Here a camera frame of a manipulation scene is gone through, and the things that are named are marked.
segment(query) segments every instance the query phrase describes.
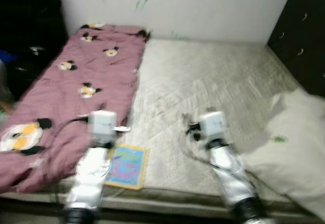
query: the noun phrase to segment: mattress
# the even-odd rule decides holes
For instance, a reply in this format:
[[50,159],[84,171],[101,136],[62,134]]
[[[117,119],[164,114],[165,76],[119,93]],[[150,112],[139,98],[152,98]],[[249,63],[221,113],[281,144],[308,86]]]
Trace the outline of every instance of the mattress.
[[[194,118],[209,107],[222,110],[228,140],[240,152],[251,150],[267,122],[270,98],[298,84],[267,48],[260,45],[150,40],[138,70],[139,87],[120,143],[149,149],[143,189],[105,186],[102,206],[157,213],[228,217],[212,170],[180,151],[190,147],[208,157],[202,145],[186,141],[182,113]],[[270,213],[285,223],[321,223],[288,198],[252,177]],[[64,201],[73,177],[60,183]],[[49,202],[50,187],[31,195],[3,194]]]

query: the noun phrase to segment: pink blanket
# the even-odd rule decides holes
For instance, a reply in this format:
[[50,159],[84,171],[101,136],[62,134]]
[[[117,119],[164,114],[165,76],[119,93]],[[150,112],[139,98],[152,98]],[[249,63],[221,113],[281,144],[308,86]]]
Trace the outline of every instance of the pink blanket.
[[104,105],[118,124],[126,120],[144,51],[135,26],[83,26],[19,102],[0,132],[0,193],[32,193],[68,177],[90,146],[87,124],[70,123]]

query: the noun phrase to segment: book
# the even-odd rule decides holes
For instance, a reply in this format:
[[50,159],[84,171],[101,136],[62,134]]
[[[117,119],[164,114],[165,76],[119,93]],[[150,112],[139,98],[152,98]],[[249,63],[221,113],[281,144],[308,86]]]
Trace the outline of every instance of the book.
[[142,188],[148,149],[120,144],[109,157],[112,159],[112,165],[106,184],[137,190]]

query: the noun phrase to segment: blue object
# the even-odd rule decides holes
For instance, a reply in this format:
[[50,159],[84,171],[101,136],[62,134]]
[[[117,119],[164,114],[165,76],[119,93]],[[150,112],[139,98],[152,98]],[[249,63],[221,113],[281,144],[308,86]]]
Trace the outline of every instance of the blue object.
[[10,62],[12,62],[13,60],[18,59],[19,56],[15,55],[15,54],[9,54],[8,52],[6,52],[5,50],[0,50],[0,60],[4,63],[4,64],[9,64]]

